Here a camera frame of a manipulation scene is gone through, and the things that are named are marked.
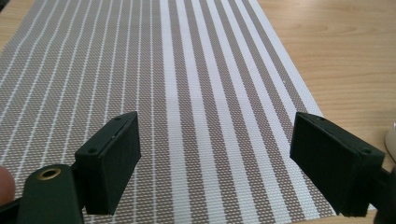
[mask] white object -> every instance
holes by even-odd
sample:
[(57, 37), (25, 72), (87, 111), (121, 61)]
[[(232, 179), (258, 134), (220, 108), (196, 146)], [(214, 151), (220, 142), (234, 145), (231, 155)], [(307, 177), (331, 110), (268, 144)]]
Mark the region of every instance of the white object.
[(390, 156), (396, 161), (396, 121), (385, 136), (385, 145), (387, 146)]

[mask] woven mesh material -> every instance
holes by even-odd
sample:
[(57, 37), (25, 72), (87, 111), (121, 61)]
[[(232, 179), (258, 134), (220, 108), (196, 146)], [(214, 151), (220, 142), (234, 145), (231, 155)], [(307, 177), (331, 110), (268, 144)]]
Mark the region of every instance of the woven mesh material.
[(136, 110), (142, 159), (116, 215), (86, 222), (333, 214), (289, 159), (295, 112), (320, 111), (256, 0), (36, 0), (0, 65), (0, 164), (17, 196)]

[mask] table surface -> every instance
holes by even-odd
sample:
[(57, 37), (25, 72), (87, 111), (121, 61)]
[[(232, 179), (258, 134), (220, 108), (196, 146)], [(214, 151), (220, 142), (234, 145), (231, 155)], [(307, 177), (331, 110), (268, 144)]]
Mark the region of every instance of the table surface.
[[(0, 50), (34, 0), (10, 0), (0, 13)], [(396, 120), (396, 2), (259, 0), (326, 119), (386, 151)], [(395, 165), (387, 154), (383, 167)], [(373, 223), (328, 217), (304, 223)]]

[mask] clamp jaw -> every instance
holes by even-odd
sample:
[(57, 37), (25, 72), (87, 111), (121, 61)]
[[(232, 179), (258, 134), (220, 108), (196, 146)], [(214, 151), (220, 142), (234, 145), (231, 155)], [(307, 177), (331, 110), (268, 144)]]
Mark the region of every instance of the clamp jaw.
[(73, 165), (30, 174), (22, 197), (0, 207), (0, 223), (84, 223), (83, 207), (114, 215), (140, 157), (137, 113), (117, 116), (75, 153)]
[(396, 167), (382, 168), (385, 153), (334, 123), (296, 114), (290, 157), (312, 180), (336, 214), (365, 217), (371, 203), (375, 223), (396, 223)]

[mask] finger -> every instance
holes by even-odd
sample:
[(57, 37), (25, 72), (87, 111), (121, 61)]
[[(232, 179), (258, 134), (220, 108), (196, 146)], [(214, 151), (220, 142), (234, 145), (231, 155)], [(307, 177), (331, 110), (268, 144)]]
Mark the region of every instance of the finger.
[(15, 180), (11, 173), (0, 166), (0, 206), (10, 203), (15, 197)]

